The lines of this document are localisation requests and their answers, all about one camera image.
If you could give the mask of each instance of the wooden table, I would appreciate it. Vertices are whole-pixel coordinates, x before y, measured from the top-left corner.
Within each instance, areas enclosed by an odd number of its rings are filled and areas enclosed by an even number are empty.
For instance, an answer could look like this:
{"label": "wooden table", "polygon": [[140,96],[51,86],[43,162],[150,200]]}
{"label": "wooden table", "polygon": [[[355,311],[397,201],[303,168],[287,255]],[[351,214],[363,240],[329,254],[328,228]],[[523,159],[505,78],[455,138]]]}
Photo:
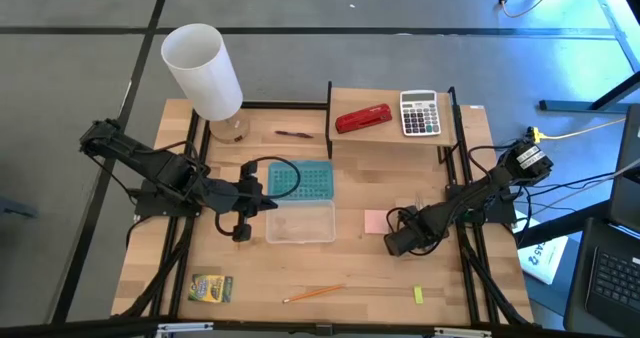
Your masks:
{"label": "wooden table", "polygon": [[[461,109],[468,146],[491,144],[484,108],[462,106]],[[212,167],[212,177],[236,181],[242,163],[267,155],[286,159],[327,159],[324,111],[246,111],[251,118],[247,139],[232,145],[211,141],[207,164]],[[184,140],[190,115],[189,101],[168,100],[155,146]],[[310,133],[314,138],[280,136],[273,133],[275,130]],[[197,136],[196,142],[200,139],[201,136]],[[381,235],[364,233],[365,209],[388,210],[406,206],[414,204],[417,196],[425,204],[444,199],[446,167],[438,164],[436,148],[340,141],[335,142],[333,151],[336,241],[308,245],[269,244],[265,241],[266,215],[262,212],[249,220],[253,226],[251,240],[234,243],[217,233],[212,211],[205,210],[196,219],[180,318],[392,325],[470,323],[456,234],[450,234],[429,256],[396,258],[387,253]],[[481,164],[494,165],[492,151],[477,153]],[[455,157],[461,176],[458,154]],[[267,170],[268,163],[260,163],[257,175],[265,186]],[[477,170],[473,174],[481,176]],[[226,214],[222,217],[222,225],[230,229],[235,220],[235,214]],[[155,274],[166,229],[167,218],[159,217],[133,231],[113,313],[128,308]],[[529,300],[511,233],[497,224],[485,224],[484,233],[492,276],[518,312],[531,321]],[[188,301],[189,282],[192,274],[197,273],[233,276],[231,303]],[[286,297],[342,283],[347,288],[299,302],[281,303]],[[422,305],[414,302],[414,285],[422,286]],[[475,286],[480,316],[488,321],[477,277]],[[172,287],[173,277],[169,277],[161,309],[164,313],[168,311]]]}

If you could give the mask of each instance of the white paper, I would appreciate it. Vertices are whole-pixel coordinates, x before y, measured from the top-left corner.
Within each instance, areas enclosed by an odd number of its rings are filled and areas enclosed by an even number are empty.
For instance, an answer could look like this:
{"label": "white paper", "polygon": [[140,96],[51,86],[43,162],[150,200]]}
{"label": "white paper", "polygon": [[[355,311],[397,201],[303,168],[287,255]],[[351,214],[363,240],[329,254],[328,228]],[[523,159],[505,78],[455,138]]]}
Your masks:
{"label": "white paper", "polygon": [[[526,218],[527,216],[519,211],[516,211],[516,217]],[[526,221],[518,222],[517,227],[513,230],[514,233],[519,232],[524,228]],[[529,228],[538,225],[538,221],[531,218]],[[518,259],[520,260],[520,266],[522,269],[542,281],[546,284],[552,284],[553,278],[558,271],[558,265],[560,265],[560,259],[562,253],[567,245],[567,236],[558,237],[550,240],[549,242],[533,245],[530,247],[522,248],[518,250]]]}

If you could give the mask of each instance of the small yellow block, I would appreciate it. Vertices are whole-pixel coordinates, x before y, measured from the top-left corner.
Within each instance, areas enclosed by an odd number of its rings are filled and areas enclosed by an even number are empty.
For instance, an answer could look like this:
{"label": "small yellow block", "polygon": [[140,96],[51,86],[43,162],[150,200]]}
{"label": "small yellow block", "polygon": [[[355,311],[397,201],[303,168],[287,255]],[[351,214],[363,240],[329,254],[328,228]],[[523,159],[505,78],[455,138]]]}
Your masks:
{"label": "small yellow block", "polygon": [[424,303],[424,301],[422,300],[422,287],[421,286],[413,286],[413,298],[415,298],[416,304]]}

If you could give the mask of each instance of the laptop keyboard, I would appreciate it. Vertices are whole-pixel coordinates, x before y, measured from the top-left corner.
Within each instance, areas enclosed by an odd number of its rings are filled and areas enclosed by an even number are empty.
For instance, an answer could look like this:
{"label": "laptop keyboard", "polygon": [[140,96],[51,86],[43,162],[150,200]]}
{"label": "laptop keyboard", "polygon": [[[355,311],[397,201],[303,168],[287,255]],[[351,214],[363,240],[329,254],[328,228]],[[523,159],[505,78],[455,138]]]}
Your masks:
{"label": "laptop keyboard", "polygon": [[640,265],[597,252],[591,291],[640,311]]}

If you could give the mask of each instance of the clear plastic container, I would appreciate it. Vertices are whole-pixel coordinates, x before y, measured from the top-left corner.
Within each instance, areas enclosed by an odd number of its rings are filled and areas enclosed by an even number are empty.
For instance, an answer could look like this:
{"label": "clear plastic container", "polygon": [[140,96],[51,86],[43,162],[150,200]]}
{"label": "clear plastic container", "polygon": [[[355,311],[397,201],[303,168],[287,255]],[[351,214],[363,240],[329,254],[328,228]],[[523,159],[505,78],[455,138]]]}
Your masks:
{"label": "clear plastic container", "polygon": [[330,243],[336,240],[336,208],[330,200],[277,201],[267,211],[267,242]]}

